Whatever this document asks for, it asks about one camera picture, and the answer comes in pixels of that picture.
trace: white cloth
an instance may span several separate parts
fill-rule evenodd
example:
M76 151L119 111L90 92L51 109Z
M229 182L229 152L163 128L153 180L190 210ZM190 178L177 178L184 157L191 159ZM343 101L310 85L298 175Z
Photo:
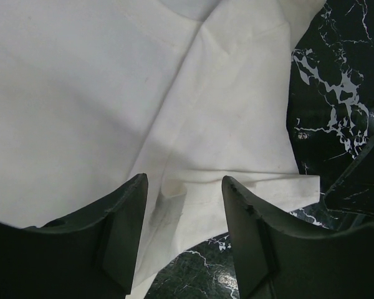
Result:
M0 221L42 225L147 173L130 298L227 231L224 175L285 211L319 199L285 115L324 0L207 1L0 0Z

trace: black plastic part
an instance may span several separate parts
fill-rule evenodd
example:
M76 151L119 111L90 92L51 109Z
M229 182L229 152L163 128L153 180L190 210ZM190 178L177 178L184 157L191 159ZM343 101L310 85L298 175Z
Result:
M328 209L374 217L374 135L324 196Z
M334 232L223 179L234 266L245 298L374 298L374 222Z
M125 298L132 289L148 181L44 227L0 223L0 298Z

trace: fabric fold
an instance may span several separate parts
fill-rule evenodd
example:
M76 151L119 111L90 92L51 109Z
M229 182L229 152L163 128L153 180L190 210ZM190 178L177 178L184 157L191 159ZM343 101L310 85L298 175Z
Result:
M227 231L224 175L285 211L319 200L319 178L298 175L285 128L290 52L314 3L320 9L322 1L308 1L287 15L287 4L277 0L225 0L201 26L132 170L152 169L134 286L182 251ZM298 32L289 17L302 20ZM171 201L174 196L173 216L180 218L153 227L161 191Z

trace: black marble surface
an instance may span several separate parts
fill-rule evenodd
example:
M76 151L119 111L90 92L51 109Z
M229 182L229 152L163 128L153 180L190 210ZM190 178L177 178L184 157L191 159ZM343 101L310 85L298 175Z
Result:
M322 194L374 134L374 0L328 0L292 53L287 128L301 174ZM291 214L328 229L354 220L323 201ZM146 298L239 298L228 235L182 253Z

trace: black marble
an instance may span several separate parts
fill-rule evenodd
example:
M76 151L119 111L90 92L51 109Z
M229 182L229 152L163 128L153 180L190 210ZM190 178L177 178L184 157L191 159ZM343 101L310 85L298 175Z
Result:
M287 129L323 193L374 135L374 0L327 1L313 20L292 53Z
M287 129L300 174L321 177L322 196L374 134L374 0L328 0L292 53ZM291 214L328 229L356 216L324 201ZM182 253L146 298L239 298L231 244L221 235Z
M228 234L209 239L175 258L157 276L146 299L238 299Z
M374 217L374 135L324 196L329 209Z

